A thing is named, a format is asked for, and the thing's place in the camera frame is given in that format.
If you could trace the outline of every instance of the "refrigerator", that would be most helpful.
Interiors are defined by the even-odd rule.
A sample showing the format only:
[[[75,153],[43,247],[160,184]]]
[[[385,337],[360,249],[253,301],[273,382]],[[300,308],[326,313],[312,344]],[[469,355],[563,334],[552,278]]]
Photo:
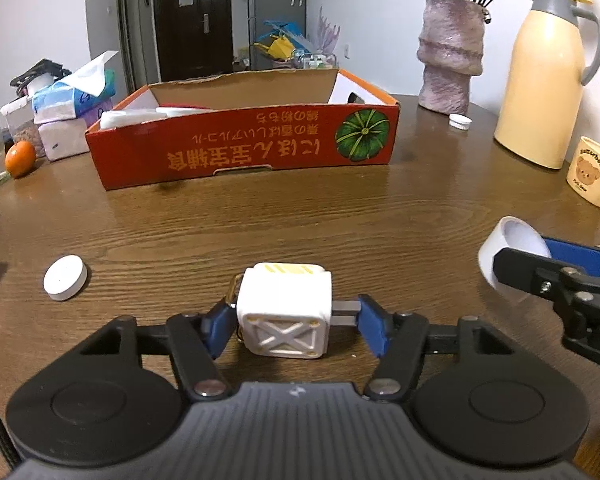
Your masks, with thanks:
[[[291,0],[249,0],[249,44],[252,70],[268,70],[273,63],[253,46],[253,42],[261,35],[271,31],[264,24],[265,20],[296,22],[300,31],[306,35],[306,0],[296,0],[291,6]]]

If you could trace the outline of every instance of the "black circular pad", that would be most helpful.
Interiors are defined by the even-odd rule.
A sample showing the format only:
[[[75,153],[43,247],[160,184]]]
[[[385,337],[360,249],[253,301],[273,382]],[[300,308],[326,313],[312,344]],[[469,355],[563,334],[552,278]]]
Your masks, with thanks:
[[[438,446],[497,468],[572,458],[589,422],[580,390],[552,368],[488,356],[431,378],[416,391],[412,410]]]
[[[6,420],[24,455],[97,467],[160,444],[181,410],[180,394],[159,375],[96,360],[70,370],[46,368],[11,397]]]

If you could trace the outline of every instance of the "metal pivot screw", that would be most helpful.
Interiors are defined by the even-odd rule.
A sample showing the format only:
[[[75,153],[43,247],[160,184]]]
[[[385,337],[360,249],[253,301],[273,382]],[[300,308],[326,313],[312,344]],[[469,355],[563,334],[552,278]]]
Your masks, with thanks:
[[[193,391],[199,396],[215,397],[224,394],[226,391],[226,384],[218,379],[206,379],[196,383],[196,385],[193,387]]]
[[[395,379],[373,379],[369,389],[376,395],[393,395],[400,391],[400,383]]]
[[[591,294],[590,292],[584,292],[582,290],[580,292],[576,292],[575,296],[580,301],[591,301],[591,300],[593,300],[593,294]]]

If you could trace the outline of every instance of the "white bottle cap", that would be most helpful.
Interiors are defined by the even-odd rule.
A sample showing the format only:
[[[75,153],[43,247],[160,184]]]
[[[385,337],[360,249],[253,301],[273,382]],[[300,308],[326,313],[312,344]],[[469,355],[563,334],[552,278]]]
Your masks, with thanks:
[[[459,114],[449,115],[449,125],[458,130],[468,130],[473,121],[469,117]]]
[[[43,286],[52,300],[74,297],[87,280],[87,266],[80,256],[71,254],[55,261],[45,274]]]

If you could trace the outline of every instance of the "pumpkin illustration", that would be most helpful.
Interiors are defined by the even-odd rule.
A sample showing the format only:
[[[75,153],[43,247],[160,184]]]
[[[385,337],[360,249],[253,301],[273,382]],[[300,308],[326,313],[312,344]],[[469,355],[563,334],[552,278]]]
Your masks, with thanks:
[[[365,108],[349,115],[336,132],[338,153],[352,162],[375,157],[389,138],[389,119]]]

